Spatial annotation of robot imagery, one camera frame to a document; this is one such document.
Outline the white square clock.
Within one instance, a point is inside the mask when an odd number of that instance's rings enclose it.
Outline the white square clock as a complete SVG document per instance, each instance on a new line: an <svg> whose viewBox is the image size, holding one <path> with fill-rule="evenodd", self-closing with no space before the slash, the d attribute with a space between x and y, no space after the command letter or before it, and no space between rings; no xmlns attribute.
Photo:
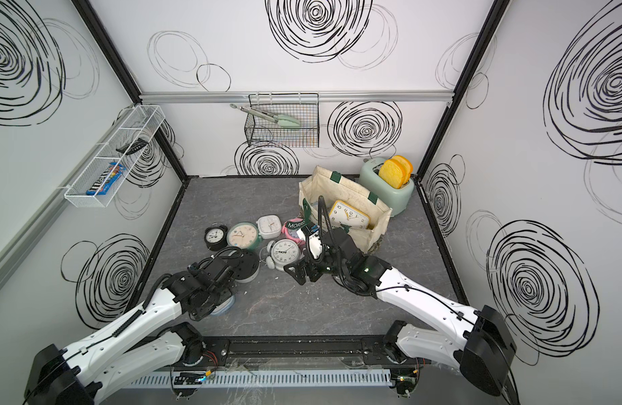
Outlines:
<svg viewBox="0 0 622 405"><path fill-rule="evenodd" d="M264 240L275 239L280 236L282 231L280 218L275 214L269 214L258 218L257 227L260 236Z"/></svg>

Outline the green round alarm clock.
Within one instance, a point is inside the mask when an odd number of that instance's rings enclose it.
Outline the green round alarm clock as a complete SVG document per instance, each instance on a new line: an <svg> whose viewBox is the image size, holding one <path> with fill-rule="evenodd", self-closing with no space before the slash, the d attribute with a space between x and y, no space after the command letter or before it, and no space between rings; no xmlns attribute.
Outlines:
<svg viewBox="0 0 622 405"><path fill-rule="evenodd" d="M229 229L226 241L228 246L253 251L260 245L262 236L256 224L241 222Z"/></svg>

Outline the yellow rectangular alarm clock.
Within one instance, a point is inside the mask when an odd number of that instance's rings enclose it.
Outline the yellow rectangular alarm clock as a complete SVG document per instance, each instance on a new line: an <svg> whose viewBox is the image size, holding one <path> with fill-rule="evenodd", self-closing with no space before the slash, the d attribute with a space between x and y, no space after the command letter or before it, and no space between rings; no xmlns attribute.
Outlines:
<svg viewBox="0 0 622 405"><path fill-rule="evenodd" d="M365 230L370 225L370 218L367 214L342 200L336 200L334 202L329 211L329 219L334 224L360 230Z"/></svg>

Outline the cream canvas tote bag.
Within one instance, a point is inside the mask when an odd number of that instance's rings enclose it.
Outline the cream canvas tote bag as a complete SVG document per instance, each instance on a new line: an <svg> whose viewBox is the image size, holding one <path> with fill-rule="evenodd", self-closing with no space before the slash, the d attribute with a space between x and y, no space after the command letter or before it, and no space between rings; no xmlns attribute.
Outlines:
<svg viewBox="0 0 622 405"><path fill-rule="evenodd" d="M364 253L378 250L393 214L391 207L341 173L317 166L299 183L299 206L305 220L319 222L321 197L332 226L343 229Z"/></svg>

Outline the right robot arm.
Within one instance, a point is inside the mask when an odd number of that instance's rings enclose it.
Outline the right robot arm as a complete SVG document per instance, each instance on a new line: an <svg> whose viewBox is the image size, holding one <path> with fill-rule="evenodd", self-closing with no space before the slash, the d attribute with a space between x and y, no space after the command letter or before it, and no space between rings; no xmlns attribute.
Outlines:
<svg viewBox="0 0 622 405"><path fill-rule="evenodd" d="M284 267L299 285L327 274L343 289L394 305L427 324L396 322L388 331L388 357L402 363L422 358L452 367L473 386L509 404L520 402L512 371L517 345L504 317L449 300L398 268L363 253L343 229L304 226L303 257Z"/></svg>

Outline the white twin bell clock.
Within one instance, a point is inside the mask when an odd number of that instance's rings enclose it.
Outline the white twin bell clock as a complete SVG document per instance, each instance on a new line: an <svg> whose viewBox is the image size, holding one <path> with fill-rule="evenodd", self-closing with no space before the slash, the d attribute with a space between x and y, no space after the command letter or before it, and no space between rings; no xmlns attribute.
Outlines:
<svg viewBox="0 0 622 405"><path fill-rule="evenodd" d="M267 267L282 272L285 266L297 262L302 256L299 245L287 238L271 241L266 250L268 252L268 256L265 258Z"/></svg>

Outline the pale blue square clock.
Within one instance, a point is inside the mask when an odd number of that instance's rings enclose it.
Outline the pale blue square clock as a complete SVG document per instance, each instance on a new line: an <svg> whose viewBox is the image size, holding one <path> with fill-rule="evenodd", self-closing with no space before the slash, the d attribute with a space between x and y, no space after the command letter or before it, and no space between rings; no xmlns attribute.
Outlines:
<svg viewBox="0 0 622 405"><path fill-rule="evenodd" d="M228 312L235 304L236 297L231 295L227 300L225 300L221 305L218 305L212 312L211 316L218 317Z"/></svg>

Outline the pink round alarm clock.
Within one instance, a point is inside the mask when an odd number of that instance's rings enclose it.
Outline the pink round alarm clock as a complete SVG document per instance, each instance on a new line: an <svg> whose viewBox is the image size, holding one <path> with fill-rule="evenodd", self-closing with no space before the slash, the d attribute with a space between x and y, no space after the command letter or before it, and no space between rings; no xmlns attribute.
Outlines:
<svg viewBox="0 0 622 405"><path fill-rule="evenodd" d="M282 233L285 238L294 241L299 246L306 244L306 236L303 228L307 225L307 221L302 218L289 219L282 226Z"/></svg>

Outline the clock lying face down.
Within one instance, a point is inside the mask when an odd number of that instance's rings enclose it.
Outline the clock lying face down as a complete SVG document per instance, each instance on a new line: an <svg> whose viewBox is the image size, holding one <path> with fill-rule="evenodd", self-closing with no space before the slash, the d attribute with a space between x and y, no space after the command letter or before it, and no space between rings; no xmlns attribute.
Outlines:
<svg viewBox="0 0 622 405"><path fill-rule="evenodd" d="M230 254L228 262L233 267L233 278L237 283L250 283L259 275L260 260L252 251L235 251Z"/></svg>

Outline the small black twin bell clock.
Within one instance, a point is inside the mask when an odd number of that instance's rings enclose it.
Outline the small black twin bell clock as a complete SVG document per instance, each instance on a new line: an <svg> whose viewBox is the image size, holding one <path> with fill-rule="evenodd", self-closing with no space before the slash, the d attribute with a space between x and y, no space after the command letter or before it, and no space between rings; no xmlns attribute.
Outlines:
<svg viewBox="0 0 622 405"><path fill-rule="evenodd" d="M210 251L221 251L227 247L228 227L224 224L212 224L205 230L205 243Z"/></svg>

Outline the mint green toaster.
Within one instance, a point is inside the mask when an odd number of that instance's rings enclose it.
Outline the mint green toaster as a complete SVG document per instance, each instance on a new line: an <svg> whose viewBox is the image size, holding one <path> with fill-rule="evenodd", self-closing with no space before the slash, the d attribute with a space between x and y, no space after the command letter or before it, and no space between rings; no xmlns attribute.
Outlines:
<svg viewBox="0 0 622 405"><path fill-rule="evenodd" d="M391 216L395 217L407 208L415 192L415 183L410 179L400 188L391 187L378 175L384 162L383 158L372 158L365 162L361 167L358 182L387 204L392 209Z"/></svg>

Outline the yellow toast slice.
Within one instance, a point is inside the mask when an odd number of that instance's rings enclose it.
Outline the yellow toast slice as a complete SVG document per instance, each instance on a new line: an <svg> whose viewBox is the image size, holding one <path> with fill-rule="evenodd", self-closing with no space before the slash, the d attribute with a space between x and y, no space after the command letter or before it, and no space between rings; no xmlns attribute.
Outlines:
<svg viewBox="0 0 622 405"><path fill-rule="evenodd" d="M399 165L401 165L404 168L404 180L403 180L403 185L405 185L409 180L410 180L410 176L413 173L413 165L412 163L410 163L407 158L401 156L401 155L394 155L391 160L396 161Z"/></svg>
<svg viewBox="0 0 622 405"><path fill-rule="evenodd" d="M401 189L408 182L409 171L398 160L385 160L378 172L379 177L394 189Z"/></svg>

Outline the blue candy packet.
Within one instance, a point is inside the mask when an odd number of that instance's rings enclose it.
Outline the blue candy packet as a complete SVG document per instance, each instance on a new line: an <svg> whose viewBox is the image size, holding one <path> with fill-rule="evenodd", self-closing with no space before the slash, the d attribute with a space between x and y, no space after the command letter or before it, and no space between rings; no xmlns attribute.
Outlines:
<svg viewBox="0 0 622 405"><path fill-rule="evenodd" d="M103 173L86 191L87 196L106 195L115 182L126 172L126 167L120 163L110 162Z"/></svg>

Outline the yellow toast slice back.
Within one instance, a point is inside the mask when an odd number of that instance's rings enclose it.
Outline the yellow toast slice back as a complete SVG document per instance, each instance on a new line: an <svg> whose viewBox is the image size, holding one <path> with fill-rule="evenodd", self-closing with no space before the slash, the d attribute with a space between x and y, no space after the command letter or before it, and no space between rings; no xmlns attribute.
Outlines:
<svg viewBox="0 0 622 405"><path fill-rule="evenodd" d="M399 165L401 165L404 168L404 180L403 180L403 185L405 185L409 180L410 180L410 176L413 173L413 165L412 163L410 163L407 158L401 156L401 155L394 155L391 160L396 161Z"/></svg>

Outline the black remote control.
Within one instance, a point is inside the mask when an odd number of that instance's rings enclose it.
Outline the black remote control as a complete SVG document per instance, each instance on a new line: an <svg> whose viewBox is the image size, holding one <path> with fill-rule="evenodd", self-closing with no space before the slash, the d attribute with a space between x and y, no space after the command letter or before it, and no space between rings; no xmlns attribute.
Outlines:
<svg viewBox="0 0 622 405"><path fill-rule="evenodd" d="M146 140L144 140L143 138L138 138L131 143L127 143L116 148L116 151L123 156L134 155L143 150L143 148L145 148L147 145L148 142Z"/></svg>

